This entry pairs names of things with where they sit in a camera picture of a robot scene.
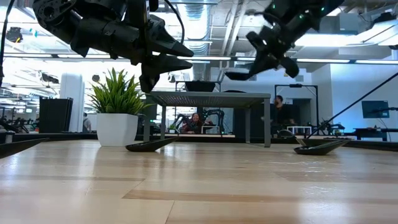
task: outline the mesh tabletop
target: mesh tabletop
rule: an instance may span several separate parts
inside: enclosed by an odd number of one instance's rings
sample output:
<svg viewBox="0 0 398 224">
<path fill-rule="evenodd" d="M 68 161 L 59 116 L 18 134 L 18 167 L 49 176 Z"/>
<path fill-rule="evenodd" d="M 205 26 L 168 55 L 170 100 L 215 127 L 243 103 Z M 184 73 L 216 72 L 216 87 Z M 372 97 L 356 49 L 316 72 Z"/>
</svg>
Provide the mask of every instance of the mesh tabletop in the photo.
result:
<svg viewBox="0 0 398 224">
<path fill-rule="evenodd" d="M 160 106 L 202 106 L 216 108 L 248 108 L 271 97 L 268 93 L 219 93 L 153 91 L 152 97 Z"/>
</svg>

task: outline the computer screen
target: computer screen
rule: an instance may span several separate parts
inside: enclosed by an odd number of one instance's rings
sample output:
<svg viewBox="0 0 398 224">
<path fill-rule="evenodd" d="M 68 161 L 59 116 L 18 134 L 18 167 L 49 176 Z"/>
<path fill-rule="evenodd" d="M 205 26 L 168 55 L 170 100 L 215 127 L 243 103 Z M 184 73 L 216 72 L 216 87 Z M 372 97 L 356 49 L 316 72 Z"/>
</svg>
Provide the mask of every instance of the computer screen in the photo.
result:
<svg viewBox="0 0 398 224">
<path fill-rule="evenodd" d="M 389 118 L 389 111 L 378 111 L 388 108 L 388 101 L 386 100 L 369 100 L 362 101 L 363 118 Z"/>
</svg>

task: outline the white planter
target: white planter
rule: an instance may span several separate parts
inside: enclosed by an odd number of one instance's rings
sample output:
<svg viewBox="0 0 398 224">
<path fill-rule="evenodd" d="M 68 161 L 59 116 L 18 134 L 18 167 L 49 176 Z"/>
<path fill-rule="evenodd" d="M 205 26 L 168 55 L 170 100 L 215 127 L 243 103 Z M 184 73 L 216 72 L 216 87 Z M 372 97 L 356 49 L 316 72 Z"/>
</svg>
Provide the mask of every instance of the white planter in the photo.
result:
<svg viewBox="0 0 398 224">
<path fill-rule="evenodd" d="M 134 144 L 138 117 L 129 114 L 97 114 L 97 136 L 103 147 Z"/>
</svg>

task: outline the woman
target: woman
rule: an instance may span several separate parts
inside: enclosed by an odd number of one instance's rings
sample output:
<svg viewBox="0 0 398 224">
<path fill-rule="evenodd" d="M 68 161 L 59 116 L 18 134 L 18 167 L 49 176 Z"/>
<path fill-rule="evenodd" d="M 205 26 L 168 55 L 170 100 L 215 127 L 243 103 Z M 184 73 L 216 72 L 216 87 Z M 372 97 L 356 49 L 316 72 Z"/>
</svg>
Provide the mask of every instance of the woman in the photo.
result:
<svg viewBox="0 0 398 224">
<path fill-rule="evenodd" d="M 203 123 L 200 121 L 200 117 L 199 117 L 198 113 L 192 114 L 190 123 L 191 123 L 191 125 L 185 124 L 182 127 L 182 133 L 184 133 L 184 134 L 200 134 L 201 127 L 203 126 Z"/>
</svg>

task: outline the wooden table surface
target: wooden table surface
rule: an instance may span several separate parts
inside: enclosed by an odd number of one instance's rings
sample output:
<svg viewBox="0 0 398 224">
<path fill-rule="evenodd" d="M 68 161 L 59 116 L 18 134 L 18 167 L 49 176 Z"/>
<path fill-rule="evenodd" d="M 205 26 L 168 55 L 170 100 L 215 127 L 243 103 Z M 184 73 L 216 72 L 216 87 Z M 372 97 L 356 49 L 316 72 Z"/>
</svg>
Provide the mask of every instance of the wooden table surface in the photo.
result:
<svg viewBox="0 0 398 224">
<path fill-rule="evenodd" d="M 0 223 L 398 223 L 398 153 L 45 142 L 0 159 Z"/>
</svg>

